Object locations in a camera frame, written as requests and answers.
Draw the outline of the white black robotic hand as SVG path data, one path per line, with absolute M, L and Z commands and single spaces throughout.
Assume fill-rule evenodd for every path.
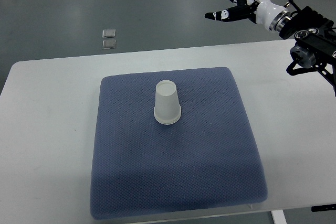
M 284 7 L 276 5 L 271 0 L 228 0 L 234 4 L 225 10 L 206 13 L 205 18 L 221 22 L 235 22 L 249 19 L 255 24 L 261 24 L 266 30 L 280 32 L 286 22 L 290 21 L 290 13 Z

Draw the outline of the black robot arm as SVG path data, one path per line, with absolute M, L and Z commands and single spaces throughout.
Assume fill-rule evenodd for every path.
M 294 0 L 287 5 L 295 11 L 284 16 L 276 28 L 282 39 L 294 36 L 290 49 L 292 63 L 286 71 L 291 76 L 318 72 L 335 88 L 335 27 L 334 22 L 307 6 L 299 8 Z

